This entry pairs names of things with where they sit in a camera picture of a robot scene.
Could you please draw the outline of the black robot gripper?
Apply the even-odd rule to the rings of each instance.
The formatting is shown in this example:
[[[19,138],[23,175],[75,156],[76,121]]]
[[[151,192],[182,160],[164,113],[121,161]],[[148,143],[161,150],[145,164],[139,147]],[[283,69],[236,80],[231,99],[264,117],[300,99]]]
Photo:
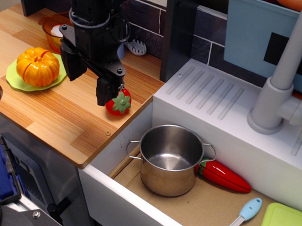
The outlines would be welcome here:
[[[120,14],[107,15],[98,22],[80,18],[69,12],[72,26],[63,25],[61,58],[70,81],[82,76],[89,68],[97,76],[97,105],[105,106],[115,99],[124,83],[111,79],[123,79],[126,70],[118,57],[118,48],[127,39],[128,26]]]

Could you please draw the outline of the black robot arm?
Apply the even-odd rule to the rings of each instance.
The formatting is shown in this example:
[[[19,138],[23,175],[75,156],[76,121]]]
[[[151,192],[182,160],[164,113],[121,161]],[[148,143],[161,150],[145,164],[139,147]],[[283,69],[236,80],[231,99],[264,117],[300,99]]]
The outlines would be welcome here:
[[[69,80],[91,70],[97,79],[97,104],[104,106],[124,88],[126,70],[118,57],[131,33],[122,10],[125,0],[71,0],[71,26],[60,26],[61,58]]]

